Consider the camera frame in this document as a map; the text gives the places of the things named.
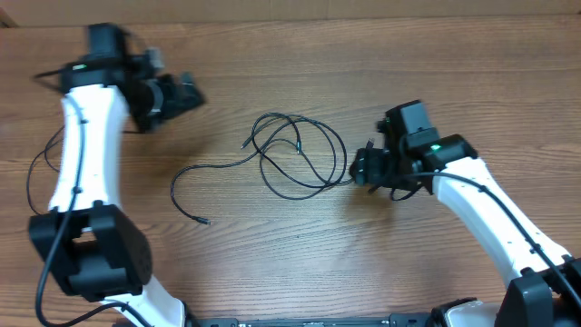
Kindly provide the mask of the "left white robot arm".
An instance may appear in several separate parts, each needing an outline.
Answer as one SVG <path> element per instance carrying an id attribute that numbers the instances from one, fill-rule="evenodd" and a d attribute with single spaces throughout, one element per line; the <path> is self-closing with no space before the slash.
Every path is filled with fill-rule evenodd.
<path id="1" fill-rule="evenodd" d="M 141 134 L 203 104 L 190 74 L 162 72 L 154 49 L 132 54 L 119 25 L 87 28 L 88 51 L 58 71 L 64 110 L 59 176 L 45 214 L 29 222 L 30 239 L 44 261 L 38 282 L 114 308 L 133 326 L 193 326 L 185 302 L 153 275 L 145 235 L 123 212 L 119 188 L 123 129 Z"/>

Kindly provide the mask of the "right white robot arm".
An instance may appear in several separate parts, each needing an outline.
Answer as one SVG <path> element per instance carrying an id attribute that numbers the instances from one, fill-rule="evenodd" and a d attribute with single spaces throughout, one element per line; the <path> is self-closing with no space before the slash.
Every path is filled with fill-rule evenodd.
<path id="1" fill-rule="evenodd" d="M 544 234 L 499 186 L 461 135 L 439 135 L 420 100 L 389 109 L 377 123 L 384 144 L 360 148 L 350 166 L 356 184 L 407 198 L 426 189 L 480 243 L 506 288 L 500 303 L 468 297 L 428 313 L 400 313 L 391 326 L 577 326 L 580 261 Z"/>

